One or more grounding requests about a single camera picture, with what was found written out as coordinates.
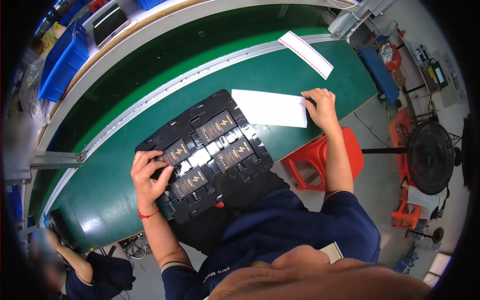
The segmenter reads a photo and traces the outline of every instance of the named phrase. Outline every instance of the red string bracelet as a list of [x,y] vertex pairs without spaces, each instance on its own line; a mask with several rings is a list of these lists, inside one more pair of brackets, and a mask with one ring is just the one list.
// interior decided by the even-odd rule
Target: red string bracelet
[[140,214],[140,210],[137,210],[138,211],[138,217],[140,219],[148,219],[149,217],[153,216],[154,214],[158,213],[158,206],[156,207],[156,212],[154,212],[153,214],[149,215],[149,216],[144,216],[142,214]]

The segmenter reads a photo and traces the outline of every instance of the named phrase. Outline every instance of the fan stand base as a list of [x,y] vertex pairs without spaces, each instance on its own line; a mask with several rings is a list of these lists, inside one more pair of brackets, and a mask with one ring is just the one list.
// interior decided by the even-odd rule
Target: fan stand base
[[396,148],[374,148],[374,149],[362,149],[363,154],[402,154],[407,153],[406,147]]

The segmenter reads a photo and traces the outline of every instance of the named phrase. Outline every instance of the battery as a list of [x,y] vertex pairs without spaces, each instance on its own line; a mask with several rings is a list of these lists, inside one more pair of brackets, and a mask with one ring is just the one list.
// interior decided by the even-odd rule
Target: battery
[[202,142],[207,145],[216,140],[219,136],[237,127],[228,110],[224,110],[207,123],[195,129]]
[[250,147],[250,144],[248,144],[247,139],[242,137],[238,141],[220,151],[220,153],[213,156],[213,160],[216,162],[222,173],[225,173],[228,169],[235,166],[237,163],[241,162],[253,153],[253,149]]
[[173,143],[170,147],[163,150],[163,155],[155,158],[156,161],[169,162],[171,166],[175,166],[190,156],[187,146],[183,139]]
[[173,193],[179,199],[183,199],[207,183],[207,177],[205,177],[200,167],[195,167],[170,184],[170,186],[172,187]]

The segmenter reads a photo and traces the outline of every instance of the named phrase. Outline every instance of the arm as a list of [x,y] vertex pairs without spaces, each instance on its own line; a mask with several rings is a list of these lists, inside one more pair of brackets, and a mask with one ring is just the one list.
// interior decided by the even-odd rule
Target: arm
[[161,151],[138,151],[135,154],[130,174],[137,192],[138,210],[143,216],[151,216],[142,219],[142,223],[158,265],[162,267],[168,262],[176,261],[191,266],[187,253],[180,246],[167,221],[157,212],[155,200],[165,191],[173,172],[173,167],[167,167],[158,180],[150,178],[157,169],[168,166],[163,161],[153,160],[162,154]]
[[310,101],[303,100],[310,117],[327,137],[325,200],[337,191],[353,192],[352,170],[343,141],[343,133],[335,113],[335,95],[327,89],[319,88],[301,94],[316,102],[317,107]]
[[73,252],[72,249],[62,246],[52,231],[49,231],[50,244],[56,245],[57,252],[60,253],[63,258],[72,266],[72,268],[77,271],[78,276],[85,282],[91,283],[93,278],[93,269],[91,264],[81,257],[80,255]]

